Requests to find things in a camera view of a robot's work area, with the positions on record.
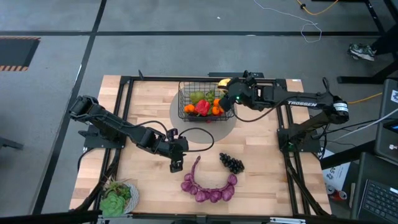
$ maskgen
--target wooden tabletop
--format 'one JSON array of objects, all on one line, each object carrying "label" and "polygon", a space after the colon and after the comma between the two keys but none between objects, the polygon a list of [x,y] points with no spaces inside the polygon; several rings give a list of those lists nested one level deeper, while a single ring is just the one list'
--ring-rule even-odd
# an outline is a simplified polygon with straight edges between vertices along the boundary
[{"label": "wooden tabletop", "polygon": [[[98,101],[108,111],[113,111],[118,93],[120,76],[106,75],[99,91]],[[287,80],[289,91],[303,91],[300,80]],[[157,120],[171,129],[169,109],[173,97],[178,92],[178,82],[135,81],[132,89],[128,121],[132,124]],[[119,116],[123,113],[125,86]],[[243,119],[256,118],[263,112],[237,106]],[[292,107],[295,123],[309,119],[308,109]],[[161,130],[158,124],[148,124]],[[208,151],[188,153],[184,157],[184,170],[170,173],[170,159],[149,154],[138,149],[127,140],[122,150],[118,169],[118,180],[127,180],[139,191],[136,213],[171,214],[212,214],[212,215],[292,215],[287,185],[286,171],[282,154],[279,152],[276,129],[276,111],[254,123],[237,121],[234,129]],[[203,149],[207,144],[189,142],[190,149]],[[237,175],[238,184],[229,202],[206,201],[197,203],[195,196],[181,190],[183,177],[190,172],[197,156],[195,180],[203,187],[222,187],[229,171],[219,160],[219,153],[225,152],[243,161],[244,172]],[[70,208],[79,206],[90,193],[100,176],[104,149],[94,149],[81,161]],[[305,184],[315,200],[330,213],[330,206],[323,182],[322,170],[317,158],[310,153],[300,153]],[[295,186],[299,211],[302,210],[300,191]]]}]

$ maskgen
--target shoe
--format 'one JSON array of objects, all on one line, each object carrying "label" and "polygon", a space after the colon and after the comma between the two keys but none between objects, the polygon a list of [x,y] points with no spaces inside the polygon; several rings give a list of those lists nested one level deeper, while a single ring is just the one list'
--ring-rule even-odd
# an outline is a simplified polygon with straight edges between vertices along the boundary
[{"label": "shoe", "polygon": [[350,44],[348,53],[354,58],[356,57],[355,59],[362,58],[373,62],[376,51],[373,51],[370,45]]}]

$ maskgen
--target wire basket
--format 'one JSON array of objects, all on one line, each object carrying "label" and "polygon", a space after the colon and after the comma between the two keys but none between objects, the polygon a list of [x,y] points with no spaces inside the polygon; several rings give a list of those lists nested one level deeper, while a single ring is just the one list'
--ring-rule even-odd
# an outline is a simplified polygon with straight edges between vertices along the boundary
[{"label": "wire basket", "polygon": [[178,117],[183,119],[184,121],[227,121],[228,119],[234,116],[232,110],[234,110],[234,106],[232,105],[231,109],[227,112],[222,113],[221,115],[208,115],[202,116],[197,115],[195,113],[186,113],[184,112],[184,107],[187,105],[191,105],[192,100],[190,98],[190,94],[195,91],[202,91],[204,94],[208,93],[210,90],[214,90],[215,98],[220,99],[222,92],[217,90],[217,83],[215,82],[180,82],[178,84]]}]

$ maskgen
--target concrete floor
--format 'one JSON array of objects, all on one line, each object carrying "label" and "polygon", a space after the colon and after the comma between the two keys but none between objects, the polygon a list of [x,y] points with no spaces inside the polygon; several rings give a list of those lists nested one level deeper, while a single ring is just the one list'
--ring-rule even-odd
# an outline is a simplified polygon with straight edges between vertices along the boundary
[{"label": "concrete floor", "polygon": [[[264,7],[313,20],[323,31],[377,31],[363,3],[341,2],[327,13],[313,17],[301,11],[293,0],[258,1]],[[394,21],[384,3],[371,2],[385,29],[390,28]],[[0,0],[0,31],[90,31],[100,3],[100,0]],[[320,11],[328,4],[308,2],[307,5],[311,11]],[[106,4],[99,30],[299,31],[302,25],[297,19],[262,10],[250,0],[113,0]],[[299,36],[96,37],[79,95],[98,96],[103,75],[137,75],[138,69],[144,75],[163,76],[252,70],[264,72],[269,78],[302,79],[305,91],[313,92],[324,90],[322,77],[327,77],[332,93],[353,101],[382,91],[382,86],[339,85],[336,77],[372,75],[392,62],[390,55],[378,57],[373,63],[347,56],[348,44],[374,40],[374,37],[323,37],[308,44]],[[0,185],[0,217],[31,211],[87,41],[88,36],[42,37],[27,72],[0,73],[0,136],[25,145],[23,151],[4,148],[0,152],[0,175],[6,180]],[[354,116],[348,124],[377,118],[379,104],[380,98],[376,98],[351,106],[350,113]],[[68,210],[84,141],[77,133],[81,129],[86,126],[76,122],[68,127],[44,213]],[[361,144],[373,139],[374,133],[375,129],[369,128],[341,142]],[[340,134],[333,133],[330,139]],[[328,146],[335,152],[348,147],[333,143]],[[332,210],[341,217],[348,214],[338,207]]]}]

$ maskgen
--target grapes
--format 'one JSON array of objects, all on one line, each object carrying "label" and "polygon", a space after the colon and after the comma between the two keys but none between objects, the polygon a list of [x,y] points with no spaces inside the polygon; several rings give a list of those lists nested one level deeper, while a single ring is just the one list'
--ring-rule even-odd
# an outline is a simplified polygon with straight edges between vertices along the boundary
[{"label": "grapes", "polygon": [[220,160],[222,161],[224,166],[227,167],[229,171],[234,174],[238,174],[244,170],[242,161],[231,158],[231,156],[225,153],[220,153]]}]

